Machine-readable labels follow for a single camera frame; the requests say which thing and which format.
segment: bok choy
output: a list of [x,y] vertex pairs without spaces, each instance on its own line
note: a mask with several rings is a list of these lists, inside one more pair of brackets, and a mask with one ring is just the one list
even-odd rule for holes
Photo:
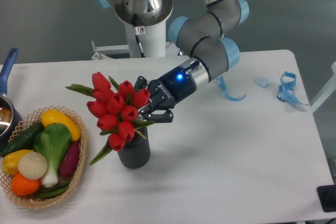
[[68,128],[61,123],[48,125],[34,142],[34,150],[41,153],[48,162],[48,169],[41,178],[41,184],[52,187],[58,183],[57,169],[71,143]]

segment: orange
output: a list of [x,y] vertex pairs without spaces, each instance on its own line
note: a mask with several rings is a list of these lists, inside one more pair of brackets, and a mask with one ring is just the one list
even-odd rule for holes
[[40,179],[30,180],[18,173],[12,179],[12,191],[16,196],[26,196],[36,192],[41,185]]

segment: black vase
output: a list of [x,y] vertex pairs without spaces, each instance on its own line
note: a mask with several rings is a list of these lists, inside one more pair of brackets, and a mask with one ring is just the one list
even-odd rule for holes
[[140,131],[146,139],[135,132],[134,138],[131,141],[126,141],[124,148],[118,151],[121,163],[127,168],[140,168],[148,162],[151,156],[147,127],[140,128],[138,131]]

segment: yellow bell pepper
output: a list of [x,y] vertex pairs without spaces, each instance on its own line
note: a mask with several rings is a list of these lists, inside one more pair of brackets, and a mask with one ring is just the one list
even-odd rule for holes
[[77,124],[74,123],[70,117],[58,110],[45,111],[41,116],[41,122],[44,127],[47,127],[52,123],[62,123],[69,129],[72,141],[77,141],[80,139],[80,130]]
[[18,165],[20,159],[27,153],[33,152],[32,150],[20,150],[17,152],[12,152],[7,154],[2,160],[2,171],[10,174],[16,175],[19,173]]

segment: purple eggplant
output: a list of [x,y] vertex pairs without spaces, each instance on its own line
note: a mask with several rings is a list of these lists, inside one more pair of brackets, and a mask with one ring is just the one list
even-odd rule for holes
[[59,165],[59,174],[61,176],[69,177],[73,175],[78,166],[79,154],[80,150],[78,141],[72,142],[61,164]]

